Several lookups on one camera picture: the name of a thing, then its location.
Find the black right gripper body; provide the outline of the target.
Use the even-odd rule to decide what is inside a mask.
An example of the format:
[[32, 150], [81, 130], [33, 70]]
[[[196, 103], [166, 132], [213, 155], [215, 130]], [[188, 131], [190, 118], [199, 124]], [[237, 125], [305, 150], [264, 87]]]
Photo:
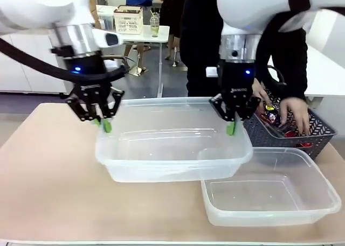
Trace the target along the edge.
[[223, 102], [228, 108], [246, 108], [253, 90], [256, 73], [254, 62], [219, 61], [219, 85]]

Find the person's left hand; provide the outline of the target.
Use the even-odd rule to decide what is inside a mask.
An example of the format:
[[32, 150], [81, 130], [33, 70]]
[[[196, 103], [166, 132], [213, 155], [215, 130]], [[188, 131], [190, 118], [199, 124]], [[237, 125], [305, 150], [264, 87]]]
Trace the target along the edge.
[[308, 105], [302, 99], [289, 97], [283, 99], [280, 103], [281, 124], [287, 122], [288, 111], [291, 111], [298, 129], [299, 134], [310, 135], [309, 132], [309, 114]]

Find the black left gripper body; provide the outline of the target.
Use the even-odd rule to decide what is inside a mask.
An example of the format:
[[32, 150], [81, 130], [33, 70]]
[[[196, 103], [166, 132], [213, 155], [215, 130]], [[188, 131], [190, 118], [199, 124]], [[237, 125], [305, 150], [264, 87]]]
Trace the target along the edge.
[[113, 72], [106, 70], [102, 54], [65, 59], [64, 63], [67, 70], [64, 71], [63, 80], [73, 83], [67, 104], [71, 108], [107, 108]]

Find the person's right hand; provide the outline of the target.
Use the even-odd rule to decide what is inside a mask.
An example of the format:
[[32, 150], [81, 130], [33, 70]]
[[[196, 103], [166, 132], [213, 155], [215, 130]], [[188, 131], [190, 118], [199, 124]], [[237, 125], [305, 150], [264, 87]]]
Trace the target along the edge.
[[253, 95], [255, 97], [260, 98], [263, 102], [265, 102], [268, 106], [272, 105], [272, 102], [267, 94], [267, 92], [262, 87], [261, 83], [254, 78], [254, 82], [252, 85]]

